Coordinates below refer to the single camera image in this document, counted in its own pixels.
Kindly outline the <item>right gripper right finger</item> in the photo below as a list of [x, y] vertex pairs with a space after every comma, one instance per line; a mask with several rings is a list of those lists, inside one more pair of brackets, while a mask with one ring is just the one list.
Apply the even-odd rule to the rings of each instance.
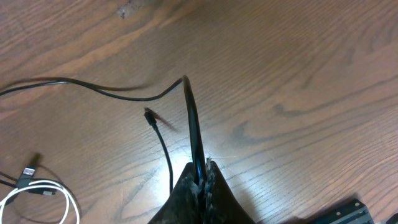
[[204, 223], [255, 224], [234, 197], [215, 161], [206, 160]]

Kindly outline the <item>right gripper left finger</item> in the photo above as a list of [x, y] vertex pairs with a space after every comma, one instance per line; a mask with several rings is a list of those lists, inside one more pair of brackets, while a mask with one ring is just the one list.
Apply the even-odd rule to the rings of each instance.
[[187, 163], [167, 201], [148, 224], [199, 223], [197, 186], [193, 183], [193, 164]]

